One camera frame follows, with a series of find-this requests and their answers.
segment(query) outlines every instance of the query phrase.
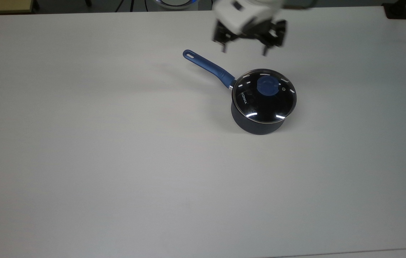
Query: lid knob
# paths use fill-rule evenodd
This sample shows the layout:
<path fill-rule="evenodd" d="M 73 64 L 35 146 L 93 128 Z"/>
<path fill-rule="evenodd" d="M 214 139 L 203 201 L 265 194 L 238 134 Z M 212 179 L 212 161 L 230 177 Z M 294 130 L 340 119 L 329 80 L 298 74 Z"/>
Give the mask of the lid knob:
<path fill-rule="evenodd" d="M 278 93 L 280 82 L 273 76 L 264 75 L 257 80 L 257 90 L 265 96 L 273 96 Z"/>

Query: pan handle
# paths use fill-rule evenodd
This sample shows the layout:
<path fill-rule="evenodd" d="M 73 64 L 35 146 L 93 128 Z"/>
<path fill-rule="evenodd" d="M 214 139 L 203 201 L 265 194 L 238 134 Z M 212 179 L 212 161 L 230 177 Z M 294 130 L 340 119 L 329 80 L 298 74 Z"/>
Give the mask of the pan handle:
<path fill-rule="evenodd" d="M 230 89 L 230 86 L 233 87 L 232 84 L 234 83 L 235 77 L 220 66 L 188 49 L 185 50 L 182 55 L 190 62 L 200 66 L 208 72 L 211 72 L 213 75 L 216 75 L 216 77 L 219 78 L 227 88 Z"/>

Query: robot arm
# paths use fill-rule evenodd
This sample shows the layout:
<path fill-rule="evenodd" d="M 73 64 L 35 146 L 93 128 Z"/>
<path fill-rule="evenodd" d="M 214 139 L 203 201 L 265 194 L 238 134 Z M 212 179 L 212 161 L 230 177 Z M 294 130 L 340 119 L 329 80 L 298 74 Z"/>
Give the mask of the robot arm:
<path fill-rule="evenodd" d="M 217 24 L 213 41 L 222 45 L 238 38 L 258 39 L 268 49 L 281 46 L 286 31 L 286 21 L 273 22 L 273 17 L 283 7 L 284 0 L 219 0 L 215 6 Z"/>

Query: table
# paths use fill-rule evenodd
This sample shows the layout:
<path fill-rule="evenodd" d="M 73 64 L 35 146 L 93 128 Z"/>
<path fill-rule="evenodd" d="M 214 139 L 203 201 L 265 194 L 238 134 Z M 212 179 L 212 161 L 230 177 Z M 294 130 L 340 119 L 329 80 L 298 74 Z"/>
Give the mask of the table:
<path fill-rule="evenodd" d="M 0 258 L 252 258 L 406 248 L 406 20 L 285 10 L 285 46 L 209 11 L 0 16 Z M 182 57 L 270 68 L 298 102 L 240 129 Z"/>
<path fill-rule="evenodd" d="M 2 13 L 30 13 L 33 0 L 0 0 Z"/>

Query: pot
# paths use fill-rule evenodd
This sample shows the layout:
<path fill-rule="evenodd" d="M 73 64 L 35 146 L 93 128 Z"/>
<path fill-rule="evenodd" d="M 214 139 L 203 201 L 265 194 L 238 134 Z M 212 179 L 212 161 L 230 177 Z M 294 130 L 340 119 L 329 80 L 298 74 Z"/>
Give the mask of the pot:
<path fill-rule="evenodd" d="M 236 124 L 251 134 L 269 134 L 277 130 L 295 108 L 295 88 L 279 72 L 255 69 L 235 79 L 226 70 L 191 50 L 185 50 L 182 55 L 216 75 L 232 91 L 232 117 Z"/>

